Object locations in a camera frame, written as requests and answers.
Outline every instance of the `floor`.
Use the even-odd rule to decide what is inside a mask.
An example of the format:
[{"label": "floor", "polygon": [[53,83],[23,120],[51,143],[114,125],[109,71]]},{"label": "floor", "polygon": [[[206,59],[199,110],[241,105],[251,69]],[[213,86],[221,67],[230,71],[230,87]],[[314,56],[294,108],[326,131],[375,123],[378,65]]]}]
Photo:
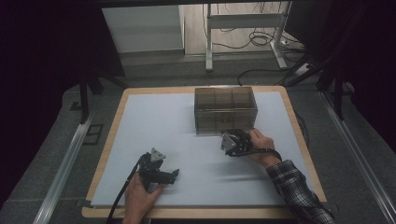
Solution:
[{"label": "floor", "polygon": [[[153,63],[141,65],[125,65],[127,77],[122,81],[135,87],[157,86],[196,86],[196,85],[232,85],[239,74],[238,68],[246,70],[249,67],[274,65],[276,61],[260,59],[222,59],[217,60],[216,73],[207,75],[203,68],[204,61],[182,63]],[[272,85],[283,77],[281,74],[250,74],[244,77],[247,85]],[[100,137],[87,136],[81,147],[74,166],[65,183],[60,200],[57,202],[49,223],[104,223],[103,218],[85,218],[81,215],[83,206],[89,206],[85,201],[87,190],[92,182],[92,176],[100,158],[106,136],[109,132],[112,118],[116,113],[122,89],[105,79],[101,80],[105,87],[96,107],[93,125],[102,125]],[[370,189],[361,176],[358,167],[350,156],[340,133],[337,132],[329,113],[318,96],[312,80],[288,88],[288,95],[295,111],[304,119],[305,128],[309,133],[306,143],[312,160],[318,172],[329,206],[337,223],[386,223]],[[80,120],[80,111],[73,109],[73,104],[79,101],[78,87],[64,94],[63,108],[54,123],[43,147],[37,153],[35,160],[26,171],[18,186],[5,203],[0,213],[0,223],[32,223],[42,204],[47,190],[55,177],[59,164],[63,160],[69,143],[73,139]],[[396,186],[392,170],[396,158],[383,140],[375,135],[364,119],[361,118],[351,103],[345,100],[345,113],[352,131],[358,137],[363,153],[368,158],[373,157],[370,150],[376,146],[376,153],[383,161],[375,158],[369,160],[378,178],[394,198]],[[251,223],[294,223],[293,220],[250,220]],[[154,223],[242,223],[244,220],[155,220]]]},{"label": "floor", "polygon": [[[286,4],[274,3],[235,3],[213,4],[212,15],[256,14],[282,12]],[[184,6],[185,53],[203,54],[206,46],[207,5]],[[255,52],[270,50],[267,44],[274,35],[274,28],[216,29],[212,30],[213,52]]]}]

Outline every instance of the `plaid sleeve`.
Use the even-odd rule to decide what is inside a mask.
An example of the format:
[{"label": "plaid sleeve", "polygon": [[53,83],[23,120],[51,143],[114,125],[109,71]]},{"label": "plaid sleeve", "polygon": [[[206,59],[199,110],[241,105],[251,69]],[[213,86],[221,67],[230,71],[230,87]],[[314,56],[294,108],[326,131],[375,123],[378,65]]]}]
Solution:
[{"label": "plaid sleeve", "polygon": [[305,176],[292,161],[282,161],[266,171],[299,223],[335,223],[332,213],[309,190]]}]

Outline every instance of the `wooden frame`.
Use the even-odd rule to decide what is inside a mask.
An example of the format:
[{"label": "wooden frame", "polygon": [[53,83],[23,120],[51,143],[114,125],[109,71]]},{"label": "wooden frame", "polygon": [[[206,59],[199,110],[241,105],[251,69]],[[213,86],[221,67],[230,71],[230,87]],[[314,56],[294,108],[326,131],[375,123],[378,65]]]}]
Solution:
[{"label": "wooden frame", "polygon": [[[86,201],[90,202],[93,194],[96,191],[97,185],[102,177],[103,171],[106,167],[108,155],[110,154],[113,142],[120,125],[120,120],[124,111],[125,104],[130,94],[166,94],[166,93],[194,93],[196,87],[172,87],[172,88],[131,88],[124,91],[119,108],[108,134],[102,156],[99,160],[96,172],[88,191]],[[254,86],[253,91],[279,91],[283,103],[288,112],[291,126],[294,130],[297,142],[299,144],[301,153],[304,158],[306,168],[310,174],[314,185],[314,192],[318,195],[322,203],[326,203],[326,197],[320,185],[317,172],[305,144],[303,134],[300,130],[297,118],[291,106],[291,102],[285,88],[280,86]],[[107,217],[110,208],[90,208],[83,207],[82,215],[84,217]],[[124,209],[118,208],[114,212],[113,217],[122,218],[124,216]],[[147,218],[293,218],[292,213],[286,207],[249,207],[249,208],[235,208],[235,207],[154,207],[147,214]]]}]

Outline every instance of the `human hand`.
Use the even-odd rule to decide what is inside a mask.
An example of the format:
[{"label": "human hand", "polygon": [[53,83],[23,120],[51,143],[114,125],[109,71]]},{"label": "human hand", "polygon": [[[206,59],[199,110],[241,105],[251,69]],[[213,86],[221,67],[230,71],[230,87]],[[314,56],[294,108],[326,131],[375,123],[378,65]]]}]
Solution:
[{"label": "human hand", "polygon": [[[264,134],[262,134],[259,130],[252,129],[248,133],[250,134],[253,148],[275,149],[274,140],[270,137],[264,136]],[[248,155],[248,157],[265,168],[280,163],[280,160],[272,153],[253,153]]]},{"label": "human hand", "polygon": [[125,217],[122,224],[140,223],[157,201],[164,187],[165,185],[159,185],[153,192],[148,193],[139,173],[136,173],[125,190]]}]

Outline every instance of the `transparent box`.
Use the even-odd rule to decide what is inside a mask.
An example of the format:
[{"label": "transparent box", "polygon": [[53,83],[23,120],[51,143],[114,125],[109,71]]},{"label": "transparent box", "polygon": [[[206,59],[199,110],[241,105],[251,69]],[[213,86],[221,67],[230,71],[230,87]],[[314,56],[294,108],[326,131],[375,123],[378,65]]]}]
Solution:
[{"label": "transparent box", "polygon": [[230,129],[254,127],[257,105],[251,87],[196,88],[197,134],[222,134]]}]

